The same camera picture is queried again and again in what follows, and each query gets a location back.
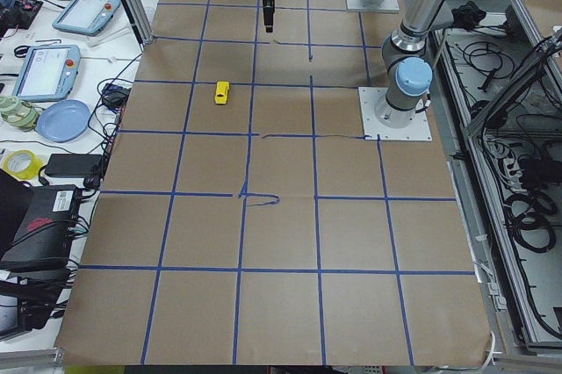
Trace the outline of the green tape rolls stack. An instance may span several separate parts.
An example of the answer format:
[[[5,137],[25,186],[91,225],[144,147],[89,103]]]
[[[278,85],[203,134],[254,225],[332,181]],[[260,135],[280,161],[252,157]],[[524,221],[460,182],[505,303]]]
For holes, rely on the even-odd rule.
[[[30,131],[36,127],[39,116],[39,109],[31,103],[14,96],[1,96],[1,117],[10,126]]]

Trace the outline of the black electronics box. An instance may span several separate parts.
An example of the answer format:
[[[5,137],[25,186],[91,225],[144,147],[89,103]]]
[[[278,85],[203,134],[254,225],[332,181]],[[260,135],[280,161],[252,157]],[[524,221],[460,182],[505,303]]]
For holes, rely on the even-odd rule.
[[[65,268],[79,196],[72,184],[2,186],[1,269],[24,273]]]

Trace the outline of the yellow tape roll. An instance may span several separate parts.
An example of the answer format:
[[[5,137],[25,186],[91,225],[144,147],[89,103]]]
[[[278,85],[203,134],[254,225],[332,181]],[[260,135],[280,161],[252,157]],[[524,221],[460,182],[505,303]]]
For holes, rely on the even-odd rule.
[[[43,166],[42,160],[30,150],[18,150],[8,154],[3,170],[20,180],[31,180]]]

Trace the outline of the light blue plate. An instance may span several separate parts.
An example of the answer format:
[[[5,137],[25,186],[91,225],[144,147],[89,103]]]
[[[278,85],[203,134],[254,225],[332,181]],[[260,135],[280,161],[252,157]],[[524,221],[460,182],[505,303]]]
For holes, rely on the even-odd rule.
[[[66,142],[80,136],[87,128],[90,109],[79,100],[62,100],[49,106],[38,118],[36,132],[54,142]]]

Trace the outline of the upper blue teach pendant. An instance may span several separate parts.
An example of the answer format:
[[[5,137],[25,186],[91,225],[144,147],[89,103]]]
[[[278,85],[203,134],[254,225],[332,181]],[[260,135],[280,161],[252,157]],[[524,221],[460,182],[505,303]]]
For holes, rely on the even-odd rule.
[[[96,36],[113,18],[120,5],[120,0],[72,0],[52,23],[52,27],[62,32]]]

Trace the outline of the lower blue teach pendant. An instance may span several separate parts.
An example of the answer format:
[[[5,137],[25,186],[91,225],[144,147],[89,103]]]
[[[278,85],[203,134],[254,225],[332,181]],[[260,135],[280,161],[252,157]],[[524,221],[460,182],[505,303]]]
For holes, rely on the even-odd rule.
[[[74,86],[81,58],[76,45],[30,47],[12,95],[28,102],[65,99]]]

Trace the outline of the black power adapter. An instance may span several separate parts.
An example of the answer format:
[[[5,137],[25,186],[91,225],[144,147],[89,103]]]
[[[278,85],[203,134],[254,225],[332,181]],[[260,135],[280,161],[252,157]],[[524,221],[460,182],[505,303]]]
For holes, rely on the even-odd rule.
[[[53,154],[49,157],[44,173],[50,177],[85,177],[98,169],[102,155]]]

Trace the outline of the yellow toy beetle car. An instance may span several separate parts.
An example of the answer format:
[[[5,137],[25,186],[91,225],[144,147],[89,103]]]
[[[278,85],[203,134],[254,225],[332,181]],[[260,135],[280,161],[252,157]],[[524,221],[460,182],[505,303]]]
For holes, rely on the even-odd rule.
[[[230,82],[218,81],[215,85],[214,103],[216,105],[225,105],[228,101],[230,91]]]

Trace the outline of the blue teach pendant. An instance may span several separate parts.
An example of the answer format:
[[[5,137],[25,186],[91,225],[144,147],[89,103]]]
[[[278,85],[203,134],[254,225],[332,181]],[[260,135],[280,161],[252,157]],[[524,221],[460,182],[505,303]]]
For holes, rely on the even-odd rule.
[[[12,95],[28,102],[65,99],[74,86],[81,58],[76,45],[30,47]]]
[[[72,0],[52,23],[52,27],[62,32],[96,36],[113,18],[120,5],[120,0]]]

